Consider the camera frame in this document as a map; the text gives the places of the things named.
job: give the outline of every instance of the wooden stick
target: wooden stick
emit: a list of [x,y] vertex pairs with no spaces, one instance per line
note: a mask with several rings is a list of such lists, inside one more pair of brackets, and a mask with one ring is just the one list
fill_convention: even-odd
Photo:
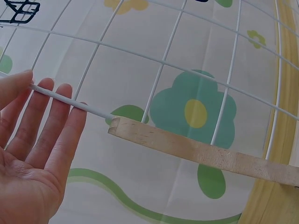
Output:
[[204,144],[124,117],[115,117],[109,134],[182,159],[237,174],[299,186],[299,168]]

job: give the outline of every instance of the small green flower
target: small green flower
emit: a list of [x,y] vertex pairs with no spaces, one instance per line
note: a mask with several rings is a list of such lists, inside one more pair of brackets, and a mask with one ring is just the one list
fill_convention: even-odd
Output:
[[[2,55],[3,48],[0,47],[0,56]],[[13,61],[7,55],[4,55],[0,62],[0,71],[8,74],[13,68]]]
[[259,43],[255,43],[253,42],[252,40],[249,40],[250,43],[253,44],[253,46],[256,48],[256,49],[259,49],[261,48],[261,44],[266,46],[266,39],[260,35],[256,30],[247,30],[247,35],[251,38],[251,39],[256,39],[258,38],[258,41]]
[[[195,71],[213,77],[208,72]],[[223,92],[218,91],[215,81],[183,72],[177,76],[171,88],[154,97],[150,116],[158,128],[210,144],[223,95]],[[227,149],[232,145],[235,137],[235,115],[235,101],[228,95],[215,140],[216,146]],[[225,193],[226,183],[219,169],[199,165],[198,182],[209,198],[217,199]]]

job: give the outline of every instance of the wooden strip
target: wooden strip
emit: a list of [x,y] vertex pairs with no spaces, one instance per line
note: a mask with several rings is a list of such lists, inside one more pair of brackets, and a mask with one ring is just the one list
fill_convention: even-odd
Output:
[[[296,4],[296,0],[278,0],[280,20],[295,29],[292,9],[287,3]],[[296,36],[281,26],[282,56],[298,66],[298,45]],[[286,62],[282,64],[282,83],[279,106],[292,114],[298,109],[299,73]],[[278,113],[278,122],[270,160],[289,164],[294,141],[296,121],[289,116]],[[246,208],[238,224],[298,224],[299,190],[258,179],[251,191]]]
[[114,118],[108,133],[206,166],[267,181],[299,186],[298,167],[211,146],[128,118]]

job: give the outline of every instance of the palm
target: palm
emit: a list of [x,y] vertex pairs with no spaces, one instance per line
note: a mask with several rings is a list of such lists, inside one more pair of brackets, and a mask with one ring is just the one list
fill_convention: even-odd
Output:
[[34,169],[31,165],[16,159],[10,153],[0,148],[0,189],[3,195],[14,195],[17,200],[5,200],[6,209],[14,210],[12,217],[22,217],[23,220],[34,220],[33,223],[47,223],[56,212],[49,206],[61,203],[62,188],[55,177],[42,169]]
[[[53,81],[44,79],[39,86],[52,90]],[[62,85],[57,93],[71,97],[71,87]],[[49,98],[34,93],[28,103],[16,135],[8,144],[16,121],[30,94],[17,94],[1,111],[0,122],[0,223],[48,223],[57,212],[86,113],[54,100],[45,127],[37,131]]]

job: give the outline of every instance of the wire frame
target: wire frame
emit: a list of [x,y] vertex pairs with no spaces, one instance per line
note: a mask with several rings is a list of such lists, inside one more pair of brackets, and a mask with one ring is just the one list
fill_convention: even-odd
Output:
[[[223,97],[223,100],[222,100],[222,104],[221,104],[221,109],[220,109],[220,113],[219,113],[219,116],[218,116],[218,119],[217,119],[217,123],[216,123],[216,127],[215,127],[215,130],[214,130],[214,133],[213,133],[213,137],[212,137],[212,141],[211,141],[211,145],[213,145],[215,143],[215,139],[217,137],[217,134],[218,134],[218,131],[219,131],[219,126],[220,126],[220,122],[221,122],[221,119],[222,119],[222,116],[223,116],[223,111],[224,111],[224,106],[225,106],[225,103],[226,103],[226,100],[227,100],[227,96],[228,96],[228,91],[230,89],[234,90],[234,91],[237,91],[241,94],[244,94],[250,98],[253,98],[255,100],[258,100],[260,102],[262,102],[263,104],[265,105],[268,105],[270,106],[274,113],[272,115],[272,123],[271,123],[271,129],[269,129],[269,136],[268,136],[268,143],[265,144],[266,145],[266,149],[265,149],[265,155],[264,157],[268,160],[271,158],[271,153],[272,153],[272,148],[273,148],[273,144],[274,144],[274,141],[275,141],[275,134],[277,132],[277,123],[279,122],[279,114],[285,114],[285,115],[288,115],[291,119],[294,119],[296,121],[299,121],[299,117],[297,116],[297,114],[293,114],[289,111],[287,111],[285,108],[282,108],[280,107],[280,102],[282,100],[281,98],[281,92],[282,92],[282,67],[283,67],[283,64],[287,64],[289,67],[292,67],[294,70],[298,71],[299,70],[299,67],[298,67],[298,63],[294,63],[292,62],[292,60],[290,60],[290,58],[287,58],[283,55],[283,52],[282,52],[282,46],[284,45],[284,43],[282,43],[282,30],[284,30],[284,32],[289,32],[290,34],[296,36],[296,38],[299,37],[299,35],[296,33],[296,30],[294,30],[293,28],[291,28],[289,26],[288,23],[286,22],[282,22],[281,18],[280,18],[280,12],[279,12],[279,8],[281,7],[287,7],[289,9],[289,12],[291,11],[292,13],[294,14],[298,14],[299,15],[299,11],[297,9],[295,9],[294,7],[292,7],[290,5],[289,2],[283,0],[283,1],[279,1],[279,0],[275,0],[274,3],[276,5],[276,17],[269,14],[268,12],[264,11],[263,9],[259,8],[257,5],[249,2],[248,0],[239,0],[239,7],[238,7],[238,16],[237,16],[237,24],[236,24],[236,27],[235,29],[232,29],[222,23],[220,23],[219,21],[215,21],[215,20],[212,20],[212,19],[209,19],[209,18],[206,18],[204,16],[201,16],[201,15],[198,15],[198,14],[195,14],[193,12],[190,12],[188,10],[185,10],[185,6],[186,6],[186,3],[187,3],[187,0],[183,0],[182,1],[182,5],[180,8],[178,7],[174,7],[170,4],[166,4],[166,3],[163,3],[161,1],[157,1],[157,0],[148,0],[148,2],[152,3],[152,4],[157,4],[157,5],[161,5],[161,6],[164,6],[164,7],[167,7],[167,8],[171,8],[171,9],[174,9],[178,12],[178,16],[177,16],[177,20],[174,24],[174,27],[173,27],[173,30],[172,30],[172,33],[170,35],[170,38],[168,40],[168,44],[167,44],[167,47],[165,49],[165,52],[164,52],[164,55],[162,58],[154,58],[154,57],[151,57],[151,56],[148,56],[148,55],[144,55],[144,54],[141,54],[141,53],[138,53],[138,52],[134,52],[130,49],[125,49],[125,48],[122,48],[120,46],[117,46],[117,45],[113,45],[113,44],[109,44],[109,43],[106,43],[103,41],[111,23],[113,22],[118,10],[120,9],[120,7],[122,6],[124,0],[121,0],[118,4],[118,6],[116,7],[116,9],[114,10],[113,14],[111,15],[109,21],[107,22],[100,38],[98,40],[92,40],[92,39],[88,39],[88,38],[81,38],[81,37],[78,37],[78,36],[75,36],[75,35],[70,35],[70,34],[66,34],[66,33],[61,33],[61,32],[56,32],[54,31],[54,28],[56,26],[56,24],[58,23],[59,19],[61,18],[61,16],[63,15],[64,11],[67,9],[67,7],[69,6],[69,4],[71,3],[72,0],[69,0],[68,3],[65,5],[65,7],[63,8],[63,10],[61,11],[60,15],[57,17],[57,20],[53,23],[53,26],[51,27],[51,29],[49,30],[45,30],[45,29],[40,29],[40,28],[32,28],[32,27],[27,27],[27,26],[20,26],[20,24],[26,24],[28,23],[30,20],[32,20],[32,18],[35,16],[36,13],[38,13],[39,11],[39,8],[40,8],[40,3],[36,2],[35,0],[32,0],[32,1],[29,1],[29,0],[26,0],[26,1],[23,1],[23,2],[15,2],[15,1],[8,1],[8,0],[4,0],[6,3],[7,3],[7,7],[5,8],[5,10],[2,12],[1,16],[4,14],[4,12],[6,10],[9,10],[9,9],[12,9],[15,11],[15,15],[12,17],[11,20],[0,20],[0,23],[1,23],[1,26],[2,27],[8,27],[8,28],[12,28],[14,29],[9,41],[7,42],[6,46],[4,47],[3,49],[3,52],[0,56],[0,61],[3,59],[3,56],[13,38],[13,36],[15,35],[15,32],[17,29],[25,29],[25,30],[32,30],[32,31],[36,31],[36,32],[42,32],[42,33],[45,33],[47,34],[46,35],[46,38],[45,40],[43,41],[43,44],[41,45],[35,59],[34,59],[34,62],[32,64],[32,69],[34,70],[35,66],[36,66],[36,63],[38,61],[38,58],[46,44],[46,42],[48,41],[49,39],[49,36],[50,35],[59,35],[59,36],[64,36],[64,37],[68,37],[68,38],[72,38],[72,39],[77,39],[77,40],[82,40],[82,41],[85,41],[85,42],[90,42],[90,43],[94,43],[96,44],[94,50],[93,50],[93,53],[91,54],[90,58],[89,58],[89,61],[87,63],[87,66],[85,67],[85,70],[81,76],[81,80],[79,82],[79,85],[76,89],[76,92],[75,92],[75,95],[73,97],[73,99],[68,99],[68,98],[64,98],[63,96],[60,96],[54,92],[51,92],[51,91],[46,91],[38,86],[34,86],[32,85],[32,89],[34,89],[35,91],[39,91],[45,95],[48,95],[48,96],[51,96],[55,99],[58,99],[58,100],[61,100],[65,103],[68,103],[72,106],[75,106],[75,107],[78,107],[78,108],[81,108],[83,110],[86,110],[90,113],[93,113],[95,115],[98,115],[100,117],[103,117],[103,118],[106,118],[106,119],[111,119],[113,117],[113,115],[105,112],[105,111],[101,111],[97,108],[92,108],[90,106],[86,106],[86,105],[83,105],[79,102],[77,102],[77,98],[78,98],[78,95],[80,93],[80,90],[81,90],[81,87],[83,85],[83,82],[86,78],[86,75],[89,71],[89,68],[95,58],[95,55],[97,53],[97,51],[99,50],[99,47],[102,45],[102,46],[106,46],[106,47],[109,47],[109,48],[112,48],[112,49],[117,49],[117,50],[120,50],[120,51],[124,51],[124,52],[127,52],[127,53],[130,53],[130,54],[133,54],[133,55],[136,55],[136,56],[139,56],[139,57],[143,57],[143,58],[146,58],[146,59],[149,59],[149,60],[152,60],[154,62],[158,62],[160,63],[160,67],[158,69],[158,72],[156,74],[156,78],[155,78],[155,81],[152,85],[152,88],[151,88],[151,91],[150,91],[150,94],[149,94],[149,97],[148,97],[148,101],[145,105],[145,110],[144,110],[144,114],[143,114],[143,117],[142,117],[142,122],[144,123],[145,120],[146,120],[146,117],[148,115],[148,112],[149,112],[149,109],[150,109],[150,106],[151,106],[151,102],[152,102],[152,99],[154,97],[154,94],[155,94],[155,91],[157,89],[157,85],[159,83],[159,79],[160,79],[160,76],[161,76],[161,73],[162,73],[162,70],[163,70],[163,67],[165,65],[167,66],[170,66],[170,67],[173,67],[173,68],[176,68],[176,69],[179,69],[181,71],[186,71],[186,72],[190,72],[192,74],[196,74],[200,77],[203,77],[203,78],[206,78],[206,79],[210,79],[210,80],[213,80],[213,81],[216,81],[218,84],[222,85],[225,87],[225,91],[224,91],[224,97]],[[15,4],[22,4],[21,7],[19,8],[19,10],[16,10],[15,9]],[[234,69],[234,63],[235,63],[235,55],[236,55],[236,49],[237,49],[237,42],[238,42],[238,38],[241,36],[243,38],[246,38],[248,40],[250,40],[251,42],[253,43],[258,43],[256,40],[248,37],[247,35],[241,33],[239,31],[239,28],[240,28],[240,17],[241,17],[241,10],[242,10],[242,4],[249,4],[251,5],[252,7],[260,10],[261,12],[263,12],[264,14],[268,15],[269,17],[271,17],[275,22],[277,22],[277,28],[278,28],[278,40],[279,40],[279,48],[278,50],[275,52],[273,50],[271,50],[270,48],[268,48],[267,46],[263,46],[261,45],[262,48],[264,48],[265,50],[267,50],[268,52],[271,52],[273,55],[275,55],[277,58],[278,58],[278,85],[277,85],[277,96],[276,96],[276,100],[274,103],[272,102],[268,102],[266,100],[264,100],[263,98],[260,98],[258,97],[257,95],[254,95],[254,94],[251,94],[249,92],[246,92],[242,89],[239,89],[233,85],[231,85],[231,78],[232,78],[232,73],[233,73],[233,69]],[[36,8],[32,11],[30,11],[31,7],[32,6],[36,6]],[[20,20],[20,21],[17,21],[16,20],[16,17],[18,14],[23,14],[24,16],[26,14],[29,14],[30,17],[23,21],[23,20]],[[177,31],[177,28],[178,28],[178,24],[180,23],[180,20],[182,18],[182,15],[183,14],[188,14],[190,16],[194,16],[196,18],[199,18],[199,19],[202,19],[202,20],[205,20],[207,22],[210,22],[212,24],[215,24],[217,26],[220,26],[226,30],[229,30],[231,32],[233,32],[235,34],[235,39],[234,39],[234,46],[233,46],[233,53],[232,53],[232,56],[231,56],[231,63],[230,63],[230,67],[229,67],[229,73],[228,73],[228,78],[227,78],[227,81],[226,82],[221,82],[219,80],[216,80],[215,78],[212,78],[212,77],[208,77],[204,74],[201,74],[199,72],[196,72],[196,71],[193,71],[193,70],[190,70],[188,68],[184,68],[184,67],[181,67],[181,66],[177,66],[173,63],[170,63],[170,62],[167,62],[166,59],[167,59],[167,56],[168,56],[168,53],[170,51],[170,47],[171,47],[171,44],[172,44],[172,41],[173,41],[173,38],[174,38],[174,35]]]

